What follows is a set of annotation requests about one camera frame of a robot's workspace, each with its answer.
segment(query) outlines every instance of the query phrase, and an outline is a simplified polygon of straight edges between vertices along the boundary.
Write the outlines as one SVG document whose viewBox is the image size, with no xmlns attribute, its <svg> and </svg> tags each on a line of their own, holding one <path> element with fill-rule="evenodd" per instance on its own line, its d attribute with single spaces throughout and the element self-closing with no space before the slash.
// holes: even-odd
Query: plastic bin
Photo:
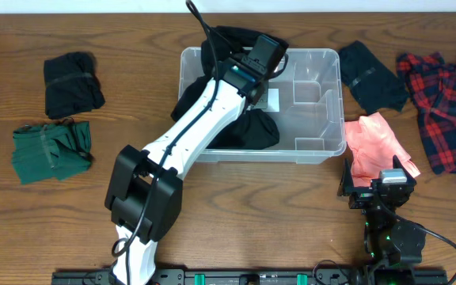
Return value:
<svg viewBox="0 0 456 285">
<path fill-rule="evenodd" d="M 179 97 L 203 75 L 200 52 L 182 52 Z M 320 164 L 346 150 L 339 55 L 328 48 L 290 48 L 287 54 L 286 70 L 269 82 L 270 108 L 264 109 L 277 124 L 279 143 L 265 150 L 206 149 L 198 162 Z"/>
</svg>

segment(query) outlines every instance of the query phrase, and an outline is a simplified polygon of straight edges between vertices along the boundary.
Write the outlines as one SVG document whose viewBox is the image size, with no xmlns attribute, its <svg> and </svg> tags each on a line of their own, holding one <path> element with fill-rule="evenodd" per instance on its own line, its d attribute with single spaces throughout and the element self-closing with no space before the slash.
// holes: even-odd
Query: folded green shirt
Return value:
<svg viewBox="0 0 456 285">
<path fill-rule="evenodd" d="M 12 165 L 22 184 L 67 179 L 91 162 L 89 122 L 22 127 L 13 132 Z"/>
</svg>

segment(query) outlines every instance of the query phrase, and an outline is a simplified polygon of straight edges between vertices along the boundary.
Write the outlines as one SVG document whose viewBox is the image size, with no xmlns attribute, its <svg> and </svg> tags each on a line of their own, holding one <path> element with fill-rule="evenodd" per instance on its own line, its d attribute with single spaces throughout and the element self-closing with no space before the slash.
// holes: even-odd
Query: pink cloth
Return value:
<svg viewBox="0 0 456 285">
<path fill-rule="evenodd" d="M 358 121 L 346 122 L 346 140 L 353 152 L 351 174 L 355 186 L 369 186 L 379 172 L 393 168 L 393 156 L 397 155 L 404 168 L 413 177 L 420 171 L 411 162 L 411 156 L 402 148 L 395 134 L 378 112 L 361 116 Z"/>
</svg>

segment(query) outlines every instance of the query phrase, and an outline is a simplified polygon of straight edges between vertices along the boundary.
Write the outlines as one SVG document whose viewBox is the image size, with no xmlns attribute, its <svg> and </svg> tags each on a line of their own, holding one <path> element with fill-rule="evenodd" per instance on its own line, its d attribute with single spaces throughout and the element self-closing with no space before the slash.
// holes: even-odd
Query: red and navy plaid cloth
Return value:
<svg viewBox="0 0 456 285">
<path fill-rule="evenodd" d="M 397 59 L 397 73 L 418 108 L 421 140 L 432 171 L 456 173 L 456 64 L 445 64 L 439 53 L 404 54 Z"/>
</svg>

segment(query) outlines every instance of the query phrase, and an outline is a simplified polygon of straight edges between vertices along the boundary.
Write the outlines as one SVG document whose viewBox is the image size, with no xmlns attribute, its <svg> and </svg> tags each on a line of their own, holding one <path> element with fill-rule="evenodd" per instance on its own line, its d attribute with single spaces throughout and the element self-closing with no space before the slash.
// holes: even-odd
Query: white label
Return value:
<svg viewBox="0 0 456 285">
<path fill-rule="evenodd" d="M 264 110 L 265 112 L 278 112 L 279 111 L 279 90 L 269 89 L 268 90 L 268 107 Z"/>
</svg>

